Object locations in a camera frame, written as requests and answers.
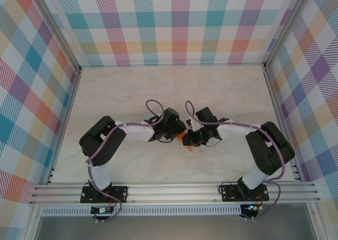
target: plaid wall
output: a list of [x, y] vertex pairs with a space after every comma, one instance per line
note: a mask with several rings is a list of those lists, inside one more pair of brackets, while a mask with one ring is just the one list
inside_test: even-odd
[[287, 9], [285, 0], [45, 1], [92, 66], [260, 63]]
[[271, 76], [306, 180], [338, 239], [338, 0], [309, 0]]
[[75, 72], [31, 0], [0, 0], [0, 239], [18, 239]]
[[277, 27], [277, 31], [275, 32], [274, 37], [269, 44], [268, 50], [266, 51], [266, 53], [264, 55], [263, 62], [267, 61], [269, 54], [270, 54], [271, 50], [273, 49], [276, 40], [280, 36], [280, 33], [283, 31], [284, 25], [285, 25], [286, 21], [289, 19], [290, 15], [292, 13], [292, 10], [295, 7], [297, 1], [298, 0], [291, 0], [289, 5], [287, 6], [286, 12], [284, 13], [283, 18], [280, 20], [279, 25]]

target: black mounting bracket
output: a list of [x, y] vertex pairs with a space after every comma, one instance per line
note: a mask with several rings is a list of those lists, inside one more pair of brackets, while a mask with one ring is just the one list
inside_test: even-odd
[[[109, 194], [121, 201], [121, 203], [127, 202], [128, 197], [128, 187], [127, 186], [108, 186], [106, 189], [102, 190], [104, 193]], [[89, 186], [84, 186], [81, 192], [81, 203], [115, 203], [109, 197], [102, 195], [95, 190], [94, 186], [89, 183]]]
[[229, 201], [269, 201], [269, 194], [266, 185], [259, 185], [244, 199], [239, 192], [238, 185], [221, 185], [220, 191], [223, 202]]

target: purple cable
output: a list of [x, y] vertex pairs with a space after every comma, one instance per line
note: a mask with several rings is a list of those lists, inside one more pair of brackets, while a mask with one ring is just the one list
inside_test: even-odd
[[113, 128], [111, 129], [111, 131], [110, 131], [110, 132], [107, 134], [107, 136], [105, 137], [105, 139], [104, 139], [104, 141], [102, 142], [102, 144], [100, 145], [100, 147], [95, 151], [95, 153], [94, 153], [90, 158], [88, 158], [88, 159], [86, 160], [86, 163], [88, 164], [88, 175], [89, 175], [89, 178], [90, 178], [90, 182], [91, 182], [91, 184], [93, 185], [93, 187], [95, 188], [95, 190], [98, 191], [99, 193], [101, 193], [102, 195], [105, 195], [105, 196], [107, 196], [108, 198], [110, 198], [110, 199], [112, 199], [112, 200], [115, 200], [115, 201], [118, 202], [119, 205], [120, 205], [120, 208], [119, 208], [119, 210], [117, 211], [117, 213], [114, 214], [114, 215], [112, 215], [112, 216], [110, 216], [110, 217], [109, 217], [108, 219], [106, 219], [106, 220], [99, 220], [99, 219], [96, 218], [96, 214], [94, 214], [94, 219], [97, 220], [97, 222], [102, 222], [102, 223], [104, 223], [104, 222], [107, 222], [107, 221], [112, 220], [113, 218], [115, 218], [115, 217], [121, 212], [121, 210], [122, 210], [122, 203], [121, 203], [121, 201], [120, 201], [119, 199], [117, 199], [117, 198], [115, 198], [115, 197], [113, 197], [113, 196], [111, 196], [111, 195], [109, 195], [109, 194], [106, 194], [105, 192], [103, 192], [102, 190], [100, 190], [100, 188], [98, 188], [98, 186], [95, 184], [95, 182], [94, 182], [94, 180], [93, 180], [93, 177], [92, 177], [92, 174], [91, 174], [91, 164], [90, 164], [90, 163], [91, 163], [91, 161], [97, 156], [97, 154], [100, 153], [101, 149], [102, 149], [103, 146], [106, 144], [108, 138], [111, 136], [111, 134], [112, 134], [116, 129], [118, 129], [118, 128], [120, 128], [120, 127], [124, 127], [124, 126], [152, 127], [152, 126], [154, 126], [154, 125], [156, 125], [156, 124], [159, 124], [159, 123], [162, 121], [163, 116], [164, 116], [164, 108], [163, 108], [163, 105], [162, 105], [159, 101], [157, 101], [157, 100], [155, 100], [155, 99], [149, 99], [149, 100], [146, 101], [146, 107], [147, 107], [147, 109], [148, 109], [153, 115], [155, 115], [155, 116], [157, 116], [157, 117], [158, 117], [158, 115], [155, 114], [155, 113], [149, 108], [149, 106], [148, 106], [148, 103], [149, 103], [149, 102], [155, 102], [155, 103], [157, 103], [157, 104], [161, 107], [162, 113], [161, 113], [161, 117], [159, 118], [159, 120], [157, 120], [156, 122], [154, 122], [154, 123], [152, 123], [152, 124], [142, 124], [142, 123], [133, 123], [133, 122], [131, 122], [131, 123], [119, 124], [119, 125], [113, 127]]
[[[193, 113], [191, 113], [188, 109], [188, 104], [190, 104], [191, 108], [192, 108], [192, 111]], [[266, 184], [275, 184], [278, 186], [278, 195], [277, 195], [277, 198], [275, 200], [275, 202], [272, 204], [272, 206], [270, 207], [270, 209], [268, 211], [266, 211], [265, 213], [259, 215], [259, 216], [256, 216], [256, 218], [260, 217], [262, 218], [264, 215], [266, 215], [267, 213], [269, 213], [273, 206], [275, 206], [280, 198], [280, 193], [281, 193], [281, 187], [278, 183], [276, 182], [273, 182], [273, 180], [278, 180], [278, 179], [281, 179], [282, 176], [284, 175], [284, 172], [285, 172], [285, 163], [284, 163], [284, 159], [283, 159], [283, 155], [281, 154], [277, 144], [275, 143], [275, 141], [272, 139], [272, 137], [264, 130], [262, 130], [262, 128], [259, 128], [259, 127], [256, 127], [256, 126], [252, 126], [252, 125], [248, 125], [248, 124], [243, 124], [243, 123], [238, 123], [238, 122], [203, 122], [203, 121], [200, 121], [199, 119], [195, 118], [194, 117], [194, 114], [195, 114], [195, 107], [194, 105], [191, 103], [191, 101], [187, 100], [185, 102], [185, 109], [188, 113], [188, 115], [195, 121], [199, 122], [200, 124], [203, 124], [203, 125], [234, 125], [234, 126], [240, 126], [240, 127], [245, 127], [245, 128], [253, 128], [253, 129], [256, 129], [256, 130], [259, 130], [261, 133], [263, 133], [267, 138], [268, 140], [271, 142], [271, 144], [274, 146], [275, 150], [277, 151], [278, 153], [278, 156], [279, 156], [279, 159], [280, 159], [280, 164], [281, 164], [281, 173], [278, 177], [275, 177], [275, 178], [272, 178], [272, 179], [269, 179], [267, 181], [265, 181]]]

